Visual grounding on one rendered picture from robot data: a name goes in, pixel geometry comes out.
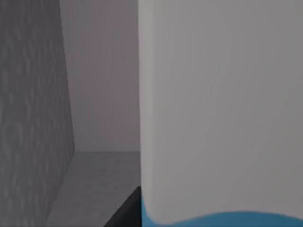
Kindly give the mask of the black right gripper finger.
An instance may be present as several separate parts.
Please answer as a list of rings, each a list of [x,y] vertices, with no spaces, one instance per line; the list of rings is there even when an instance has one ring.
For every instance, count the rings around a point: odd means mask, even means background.
[[[138,186],[103,227],[142,227],[142,194]]]

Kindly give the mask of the white bottle with blue cap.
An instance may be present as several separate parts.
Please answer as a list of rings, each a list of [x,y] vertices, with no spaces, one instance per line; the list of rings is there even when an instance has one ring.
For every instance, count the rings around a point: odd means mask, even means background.
[[[142,227],[303,227],[303,0],[138,0]]]

